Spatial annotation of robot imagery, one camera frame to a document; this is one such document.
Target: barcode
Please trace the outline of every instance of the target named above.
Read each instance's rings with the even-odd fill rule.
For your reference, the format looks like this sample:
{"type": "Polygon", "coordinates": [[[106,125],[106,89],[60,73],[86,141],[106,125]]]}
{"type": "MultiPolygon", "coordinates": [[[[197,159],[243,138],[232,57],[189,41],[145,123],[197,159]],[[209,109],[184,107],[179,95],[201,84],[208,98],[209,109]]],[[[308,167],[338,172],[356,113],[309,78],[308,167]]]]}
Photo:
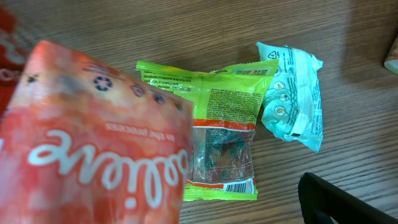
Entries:
{"type": "Polygon", "coordinates": [[[225,192],[254,194],[254,185],[252,179],[249,179],[242,182],[225,184],[223,190],[225,192]]]}

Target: wooden surface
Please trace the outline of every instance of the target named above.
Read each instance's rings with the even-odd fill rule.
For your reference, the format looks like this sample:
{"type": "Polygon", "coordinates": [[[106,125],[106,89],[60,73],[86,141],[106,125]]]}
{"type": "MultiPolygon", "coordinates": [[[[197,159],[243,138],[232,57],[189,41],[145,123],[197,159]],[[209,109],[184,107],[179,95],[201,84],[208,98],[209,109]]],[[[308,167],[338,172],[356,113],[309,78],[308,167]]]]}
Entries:
{"type": "Polygon", "coordinates": [[[5,3],[19,16],[26,49],[51,39],[134,74],[138,59],[198,71],[253,62],[257,41],[325,62],[320,153],[282,142],[258,122],[258,200],[185,203],[181,223],[303,223],[297,184],[304,172],[398,218],[398,76],[382,68],[398,31],[396,0],[5,3]]]}

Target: green snack package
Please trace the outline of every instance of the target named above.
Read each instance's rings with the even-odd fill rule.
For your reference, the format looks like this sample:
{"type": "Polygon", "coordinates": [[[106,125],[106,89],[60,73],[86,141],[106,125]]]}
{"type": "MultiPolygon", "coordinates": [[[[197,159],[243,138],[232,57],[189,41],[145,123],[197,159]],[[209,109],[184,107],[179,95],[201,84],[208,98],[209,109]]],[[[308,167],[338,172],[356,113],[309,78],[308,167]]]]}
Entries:
{"type": "Polygon", "coordinates": [[[184,200],[257,199],[250,147],[278,63],[239,64],[206,73],[138,61],[146,83],[194,102],[193,156],[184,200]]]}

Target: food wrapper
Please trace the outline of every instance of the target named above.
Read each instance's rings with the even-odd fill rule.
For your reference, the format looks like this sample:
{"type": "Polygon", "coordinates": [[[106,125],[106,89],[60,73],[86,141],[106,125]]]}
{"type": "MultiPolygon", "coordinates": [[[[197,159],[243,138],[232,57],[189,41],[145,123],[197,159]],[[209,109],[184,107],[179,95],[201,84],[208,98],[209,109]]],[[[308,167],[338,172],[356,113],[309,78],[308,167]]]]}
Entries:
{"type": "Polygon", "coordinates": [[[384,66],[398,75],[398,37],[391,47],[390,53],[384,62],[384,66]]]}
{"type": "Polygon", "coordinates": [[[0,117],[25,64],[25,55],[12,38],[15,26],[15,17],[0,5],[0,117]]]}
{"type": "Polygon", "coordinates": [[[279,59],[264,98],[262,123],[275,137],[298,140],[318,152],[323,140],[322,103],[317,70],[323,62],[291,47],[257,43],[262,61],[279,59]]]}
{"type": "Polygon", "coordinates": [[[192,104],[36,46],[0,133],[0,223],[178,223],[192,104]]]}
{"type": "Polygon", "coordinates": [[[138,61],[146,83],[194,104],[193,159],[184,200],[256,199],[250,147],[277,64],[240,64],[203,73],[138,61]]]}

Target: recycling symbol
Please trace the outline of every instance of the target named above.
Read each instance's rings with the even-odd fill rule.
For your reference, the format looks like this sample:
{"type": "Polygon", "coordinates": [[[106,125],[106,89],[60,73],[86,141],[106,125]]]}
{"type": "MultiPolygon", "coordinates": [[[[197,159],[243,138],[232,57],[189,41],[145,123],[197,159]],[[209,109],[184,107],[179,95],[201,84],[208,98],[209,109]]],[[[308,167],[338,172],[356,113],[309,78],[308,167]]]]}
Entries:
{"type": "Polygon", "coordinates": [[[109,88],[112,88],[112,82],[109,78],[106,77],[96,77],[93,80],[95,84],[95,88],[99,91],[107,91],[109,88]]]}
{"type": "Polygon", "coordinates": [[[276,51],[273,51],[273,52],[269,53],[268,57],[270,59],[277,59],[277,58],[279,58],[279,55],[276,51]]]}

